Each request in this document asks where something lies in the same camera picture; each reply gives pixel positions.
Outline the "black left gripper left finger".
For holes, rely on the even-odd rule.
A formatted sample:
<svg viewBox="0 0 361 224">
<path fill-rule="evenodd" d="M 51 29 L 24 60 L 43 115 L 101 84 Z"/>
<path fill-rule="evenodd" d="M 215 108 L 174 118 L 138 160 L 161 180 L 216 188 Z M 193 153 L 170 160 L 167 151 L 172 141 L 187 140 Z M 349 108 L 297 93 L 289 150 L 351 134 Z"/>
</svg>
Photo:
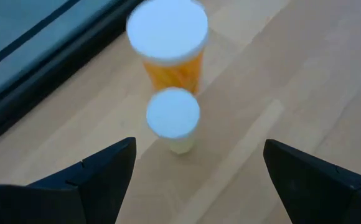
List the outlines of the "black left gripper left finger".
<svg viewBox="0 0 361 224">
<path fill-rule="evenodd" d="M 115 224 L 135 161 L 136 138 L 127 137 L 30 186 L 76 190 L 88 224 Z"/>
</svg>

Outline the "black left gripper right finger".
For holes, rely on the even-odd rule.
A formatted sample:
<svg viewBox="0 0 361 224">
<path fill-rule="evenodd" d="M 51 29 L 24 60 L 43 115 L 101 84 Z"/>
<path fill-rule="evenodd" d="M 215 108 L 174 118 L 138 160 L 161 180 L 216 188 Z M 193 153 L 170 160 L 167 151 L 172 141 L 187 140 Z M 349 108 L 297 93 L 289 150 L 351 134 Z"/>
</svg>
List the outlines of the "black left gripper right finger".
<svg viewBox="0 0 361 224">
<path fill-rule="evenodd" d="M 263 157 L 293 224 L 361 224 L 361 175 L 268 139 Z"/>
</svg>

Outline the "small yellow medicine bottle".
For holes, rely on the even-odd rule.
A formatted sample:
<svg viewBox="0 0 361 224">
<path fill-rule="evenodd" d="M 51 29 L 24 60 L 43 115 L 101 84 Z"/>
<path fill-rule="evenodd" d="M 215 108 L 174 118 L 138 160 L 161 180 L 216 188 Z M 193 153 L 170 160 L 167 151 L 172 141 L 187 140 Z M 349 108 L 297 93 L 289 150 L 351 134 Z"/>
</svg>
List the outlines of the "small yellow medicine bottle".
<svg viewBox="0 0 361 224">
<path fill-rule="evenodd" d="M 191 92 L 183 88 L 165 88 L 149 100 L 146 122 L 150 130 L 166 142 L 172 152 L 185 154 L 195 142 L 200 106 Z"/>
</svg>

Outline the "large orange medicine bottle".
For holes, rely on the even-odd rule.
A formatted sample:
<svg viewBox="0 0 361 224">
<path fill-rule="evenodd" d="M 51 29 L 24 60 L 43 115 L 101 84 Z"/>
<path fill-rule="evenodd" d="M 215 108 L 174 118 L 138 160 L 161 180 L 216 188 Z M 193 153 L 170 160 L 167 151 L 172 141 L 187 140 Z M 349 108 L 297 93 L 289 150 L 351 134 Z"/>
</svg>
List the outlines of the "large orange medicine bottle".
<svg viewBox="0 0 361 224">
<path fill-rule="evenodd" d="M 199 91 L 209 20 L 197 0 L 145 0 L 131 12 L 126 34 L 155 90 Z"/>
</svg>

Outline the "black metal table frame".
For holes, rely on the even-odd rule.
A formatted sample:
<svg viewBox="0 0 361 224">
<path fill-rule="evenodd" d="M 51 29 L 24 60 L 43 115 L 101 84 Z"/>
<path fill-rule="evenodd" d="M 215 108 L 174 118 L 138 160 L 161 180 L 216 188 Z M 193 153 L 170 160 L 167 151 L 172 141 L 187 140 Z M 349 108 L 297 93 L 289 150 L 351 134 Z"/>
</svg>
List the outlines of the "black metal table frame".
<svg viewBox="0 0 361 224">
<path fill-rule="evenodd" d="M 143 0 L 0 0 L 0 135 L 125 30 Z"/>
</svg>

